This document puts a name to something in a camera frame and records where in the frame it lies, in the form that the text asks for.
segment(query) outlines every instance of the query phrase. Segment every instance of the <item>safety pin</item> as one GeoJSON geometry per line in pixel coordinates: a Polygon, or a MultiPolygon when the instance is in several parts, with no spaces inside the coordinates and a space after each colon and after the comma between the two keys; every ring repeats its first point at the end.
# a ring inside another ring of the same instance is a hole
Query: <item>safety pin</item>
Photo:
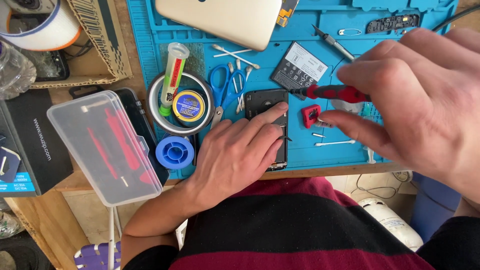
{"type": "Polygon", "coordinates": [[[338,31],[338,34],[341,35],[341,36],[358,36],[358,35],[360,35],[361,33],[362,33],[361,30],[358,30],[358,29],[356,29],[356,28],[340,29],[340,30],[338,31]],[[347,35],[347,34],[344,33],[346,30],[356,30],[356,31],[358,31],[358,33],[353,34],[353,35],[347,35]]]}

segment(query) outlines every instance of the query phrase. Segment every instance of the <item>blue scissors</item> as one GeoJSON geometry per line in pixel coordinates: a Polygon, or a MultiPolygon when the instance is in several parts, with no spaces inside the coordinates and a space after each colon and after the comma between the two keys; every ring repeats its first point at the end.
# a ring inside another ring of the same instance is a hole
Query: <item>blue scissors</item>
{"type": "Polygon", "coordinates": [[[210,127],[210,129],[212,129],[222,119],[223,110],[226,109],[233,101],[237,100],[243,94],[243,91],[247,86],[247,80],[245,79],[245,75],[243,74],[242,70],[237,69],[233,73],[231,73],[227,65],[218,65],[212,70],[212,73],[210,74],[210,86],[212,88],[215,105],[215,113],[213,115],[212,125],[210,127]],[[225,69],[225,71],[227,72],[227,78],[225,79],[222,87],[217,87],[213,84],[213,76],[220,69],[225,69]],[[238,90],[238,93],[235,93],[235,89],[230,90],[230,86],[234,78],[238,75],[240,75],[241,79],[243,80],[243,87],[242,89],[238,90]]]}

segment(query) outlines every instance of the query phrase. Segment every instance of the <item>red screwdriver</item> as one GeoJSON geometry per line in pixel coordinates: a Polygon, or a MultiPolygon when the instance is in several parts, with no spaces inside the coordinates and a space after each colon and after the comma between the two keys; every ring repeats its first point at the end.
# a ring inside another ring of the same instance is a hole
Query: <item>red screwdriver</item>
{"type": "Polygon", "coordinates": [[[330,85],[318,86],[312,85],[300,89],[292,89],[288,91],[293,95],[300,95],[311,99],[339,99],[348,103],[371,102],[369,95],[365,95],[353,86],[347,85],[330,85]]]}

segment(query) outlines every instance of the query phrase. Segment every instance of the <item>precision screwdriver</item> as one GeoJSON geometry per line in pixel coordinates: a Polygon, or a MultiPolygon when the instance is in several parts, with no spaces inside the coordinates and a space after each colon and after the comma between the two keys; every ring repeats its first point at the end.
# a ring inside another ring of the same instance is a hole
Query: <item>precision screwdriver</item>
{"type": "Polygon", "coordinates": [[[311,99],[325,98],[325,99],[339,99],[348,103],[371,102],[369,95],[365,95],[358,91],[353,86],[348,85],[330,85],[318,86],[312,85],[299,89],[292,89],[288,91],[293,95],[300,95],[311,99]]]}
{"type": "Polygon", "coordinates": [[[328,44],[332,45],[333,47],[335,47],[338,51],[340,51],[343,55],[345,55],[345,57],[347,57],[348,59],[350,59],[350,61],[353,61],[355,60],[355,56],[353,56],[353,54],[351,54],[346,48],[344,48],[342,45],[340,45],[340,43],[338,43],[331,35],[329,34],[325,34],[324,32],[322,32],[320,29],[318,29],[316,26],[312,25],[314,28],[315,28],[315,31],[317,32],[317,34],[323,39],[325,40],[328,44]]]}

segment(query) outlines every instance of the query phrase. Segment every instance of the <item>clear plastic case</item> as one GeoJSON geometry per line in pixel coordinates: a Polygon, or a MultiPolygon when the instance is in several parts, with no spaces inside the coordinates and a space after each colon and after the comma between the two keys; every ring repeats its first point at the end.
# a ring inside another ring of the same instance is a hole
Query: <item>clear plastic case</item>
{"type": "Polygon", "coordinates": [[[103,204],[108,207],[158,196],[162,185],[123,105],[102,91],[51,107],[47,116],[103,204]]]}

